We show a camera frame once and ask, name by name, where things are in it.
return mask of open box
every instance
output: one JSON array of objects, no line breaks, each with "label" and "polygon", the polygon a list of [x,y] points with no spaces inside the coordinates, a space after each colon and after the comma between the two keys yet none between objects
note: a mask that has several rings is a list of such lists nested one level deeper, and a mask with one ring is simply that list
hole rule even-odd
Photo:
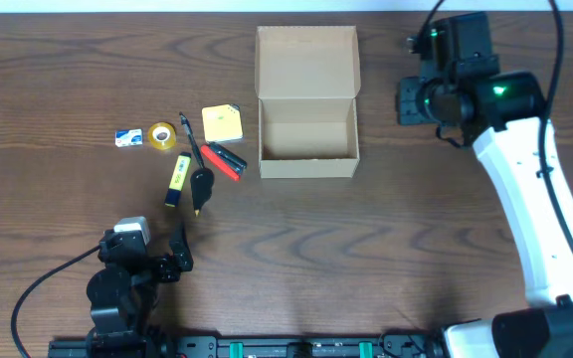
[{"label": "open box", "polygon": [[359,88],[354,26],[258,27],[261,177],[352,177]]}]

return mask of yellow card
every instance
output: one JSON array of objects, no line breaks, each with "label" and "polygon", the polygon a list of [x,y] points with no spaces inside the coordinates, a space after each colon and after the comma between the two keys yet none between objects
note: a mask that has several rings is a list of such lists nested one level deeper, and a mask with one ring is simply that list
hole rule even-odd
[{"label": "yellow card", "polygon": [[224,141],[243,137],[240,110],[235,104],[223,104],[203,108],[205,140]]}]

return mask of green light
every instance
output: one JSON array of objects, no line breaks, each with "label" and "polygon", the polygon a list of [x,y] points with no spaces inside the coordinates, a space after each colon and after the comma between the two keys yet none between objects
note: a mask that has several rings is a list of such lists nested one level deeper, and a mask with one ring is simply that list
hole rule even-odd
[{"label": "green light", "polygon": [[495,86],[495,87],[493,88],[493,90],[494,90],[494,94],[496,94],[496,95],[503,95],[503,93],[507,90],[507,88]]}]

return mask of table surface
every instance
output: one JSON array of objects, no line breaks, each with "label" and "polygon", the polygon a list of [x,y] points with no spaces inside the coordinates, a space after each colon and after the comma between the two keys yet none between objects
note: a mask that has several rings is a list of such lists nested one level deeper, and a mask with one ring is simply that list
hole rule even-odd
[{"label": "table surface", "polygon": [[[518,255],[495,191],[468,150],[432,126],[396,123],[397,82],[417,73],[405,38],[425,13],[0,15],[0,357],[26,287],[96,245],[120,218],[145,216],[152,251],[184,218],[194,271],[161,287],[153,317],[171,332],[364,334],[435,328],[526,307]],[[546,88],[549,13],[490,14],[504,71]],[[554,106],[573,190],[573,13]],[[357,25],[361,162],[352,179],[261,180],[254,46],[258,25]],[[114,131],[177,122],[203,141],[201,109],[237,103],[240,183],[217,173],[199,218],[191,196],[162,205],[184,135],[169,152],[116,148]],[[92,327],[87,258],[45,281],[19,316],[44,356],[55,336]]]}]

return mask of tape roll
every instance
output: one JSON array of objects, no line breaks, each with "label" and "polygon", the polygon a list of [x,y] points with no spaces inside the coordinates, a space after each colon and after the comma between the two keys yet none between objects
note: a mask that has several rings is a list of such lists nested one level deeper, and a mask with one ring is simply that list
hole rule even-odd
[{"label": "tape roll", "polygon": [[176,132],[169,123],[156,123],[149,127],[147,138],[151,145],[158,150],[165,150],[176,145]]}]

